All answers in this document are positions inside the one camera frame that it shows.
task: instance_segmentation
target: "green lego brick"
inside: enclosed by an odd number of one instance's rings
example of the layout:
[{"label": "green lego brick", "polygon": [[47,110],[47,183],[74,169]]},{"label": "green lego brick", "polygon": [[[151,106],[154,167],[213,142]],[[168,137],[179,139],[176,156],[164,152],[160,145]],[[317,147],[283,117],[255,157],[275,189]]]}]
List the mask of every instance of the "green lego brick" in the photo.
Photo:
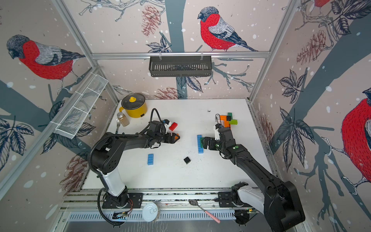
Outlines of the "green lego brick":
[{"label": "green lego brick", "polygon": [[229,124],[231,124],[231,125],[237,125],[237,120],[236,119],[232,119],[230,122],[229,122]]}]

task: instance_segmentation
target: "spoon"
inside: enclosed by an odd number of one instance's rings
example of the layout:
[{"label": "spoon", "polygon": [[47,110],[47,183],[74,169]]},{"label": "spoon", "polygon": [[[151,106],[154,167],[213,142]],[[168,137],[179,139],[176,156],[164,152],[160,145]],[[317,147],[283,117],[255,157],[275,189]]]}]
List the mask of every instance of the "spoon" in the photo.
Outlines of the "spoon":
[{"label": "spoon", "polygon": [[212,215],[210,212],[204,210],[201,206],[198,205],[198,202],[195,200],[195,199],[190,199],[188,200],[188,202],[193,205],[193,206],[198,206],[200,207],[200,209],[202,209],[207,215],[209,215],[212,219],[214,219],[214,221],[216,221],[217,223],[220,223],[220,220],[215,217],[214,215]]},{"label": "spoon", "polygon": [[120,120],[118,120],[118,119],[116,119],[116,120],[117,120],[117,129],[116,129],[116,133],[115,134],[118,133],[118,129],[120,128],[120,125],[121,125]]}]

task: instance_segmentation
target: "bird head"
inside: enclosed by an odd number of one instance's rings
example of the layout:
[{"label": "bird head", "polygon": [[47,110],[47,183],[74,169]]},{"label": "bird head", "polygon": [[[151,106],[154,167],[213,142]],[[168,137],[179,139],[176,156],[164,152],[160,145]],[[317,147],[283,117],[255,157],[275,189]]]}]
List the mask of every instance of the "bird head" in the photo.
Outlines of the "bird head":
[{"label": "bird head", "polygon": [[369,88],[368,90],[363,91],[362,93],[366,94],[368,99],[371,99],[371,88]]},{"label": "bird head", "polygon": [[8,42],[6,43],[6,48],[9,51],[9,55],[12,59],[19,57],[20,59],[24,59],[23,53],[23,45],[30,41],[30,39],[24,35],[15,35],[11,37]]},{"label": "bird head", "polygon": [[213,6],[208,6],[200,11],[197,19],[201,19],[201,21],[205,22],[206,19],[212,14],[219,14],[219,11]]}]

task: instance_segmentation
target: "bird wing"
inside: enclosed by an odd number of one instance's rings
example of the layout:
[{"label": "bird wing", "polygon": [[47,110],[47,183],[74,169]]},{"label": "bird wing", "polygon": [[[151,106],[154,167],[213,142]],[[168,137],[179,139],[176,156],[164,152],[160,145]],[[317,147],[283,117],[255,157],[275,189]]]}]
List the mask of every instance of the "bird wing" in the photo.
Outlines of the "bird wing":
[{"label": "bird wing", "polygon": [[365,124],[365,133],[368,148],[371,150],[371,120],[367,120]]},{"label": "bird wing", "polygon": [[41,65],[58,65],[62,59],[61,49],[57,46],[44,45],[35,42],[40,54],[35,59],[36,63]]},{"label": "bird wing", "polygon": [[220,17],[219,22],[215,26],[209,27],[209,31],[216,38],[228,41],[228,38],[234,33],[234,28]]}]

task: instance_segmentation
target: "red bird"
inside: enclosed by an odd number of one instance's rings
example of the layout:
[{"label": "red bird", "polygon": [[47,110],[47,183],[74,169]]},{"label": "red bird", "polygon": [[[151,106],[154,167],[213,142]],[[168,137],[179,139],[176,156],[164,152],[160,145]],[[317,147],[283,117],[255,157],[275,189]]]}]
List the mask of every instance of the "red bird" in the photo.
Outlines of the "red bird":
[{"label": "red bird", "polygon": [[219,11],[208,6],[202,9],[197,19],[201,19],[201,37],[212,49],[223,49],[227,51],[232,47],[244,47],[251,51],[257,50],[249,47],[219,15]]},{"label": "red bird", "polygon": [[371,182],[371,88],[363,91],[367,98],[363,99],[344,118],[341,134],[344,149],[336,149],[330,144],[330,148],[347,155],[352,163],[362,173],[362,179],[353,184],[353,195],[357,195],[357,187],[366,182]]},{"label": "red bird", "polygon": [[72,72],[77,78],[72,67],[76,60],[85,57],[77,52],[69,52],[56,46],[44,45],[30,40],[23,35],[15,35],[6,43],[9,55],[16,57],[24,63],[32,72],[45,79],[59,79],[63,87],[63,78]]}]

